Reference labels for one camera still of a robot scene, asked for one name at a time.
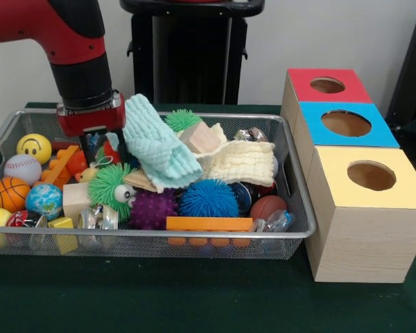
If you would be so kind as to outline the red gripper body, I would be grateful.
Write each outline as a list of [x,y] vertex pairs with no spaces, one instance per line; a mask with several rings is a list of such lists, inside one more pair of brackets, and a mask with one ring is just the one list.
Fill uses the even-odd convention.
[[100,130],[120,130],[125,126],[124,97],[114,91],[112,98],[96,108],[73,110],[57,104],[56,114],[61,129],[68,137],[83,136]]

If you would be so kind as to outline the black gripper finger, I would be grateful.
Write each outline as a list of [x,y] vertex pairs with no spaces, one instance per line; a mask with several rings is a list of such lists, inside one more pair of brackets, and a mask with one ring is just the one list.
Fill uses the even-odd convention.
[[119,144],[118,144],[118,152],[119,156],[121,158],[122,163],[128,163],[129,162],[129,153],[127,151],[126,143],[125,143],[125,137],[122,130],[115,130],[116,136],[118,138]]
[[79,137],[80,147],[84,153],[87,166],[90,166],[95,161],[94,145],[92,144],[93,135],[81,135]]

